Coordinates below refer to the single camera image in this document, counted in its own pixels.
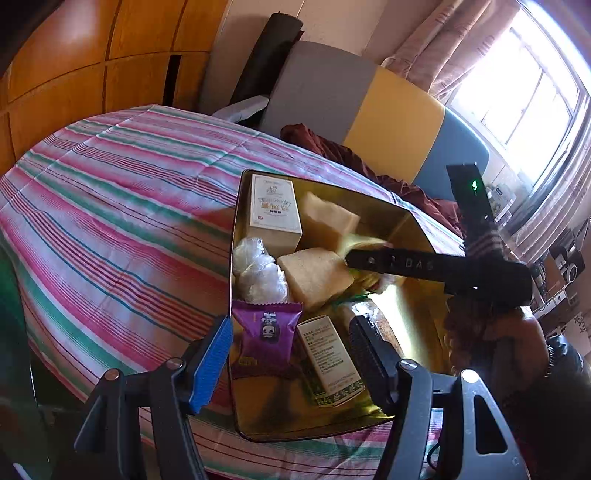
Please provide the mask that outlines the person's hand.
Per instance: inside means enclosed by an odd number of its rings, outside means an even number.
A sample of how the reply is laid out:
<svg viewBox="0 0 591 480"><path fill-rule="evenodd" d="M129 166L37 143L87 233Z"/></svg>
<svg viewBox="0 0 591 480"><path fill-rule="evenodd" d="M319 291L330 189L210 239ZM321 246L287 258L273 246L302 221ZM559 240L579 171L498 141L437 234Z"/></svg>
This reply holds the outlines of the person's hand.
<svg viewBox="0 0 591 480"><path fill-rule="evenodd" d="M452 297L448 300L445 329L450 362L458 371L475 366L472 350L479 340L507 341L511 347L493 367L495 381L501 386L524 390L543 376L549 366L543 331L528 308L520 307L490 318L481 316L474 302Z"/></svg>

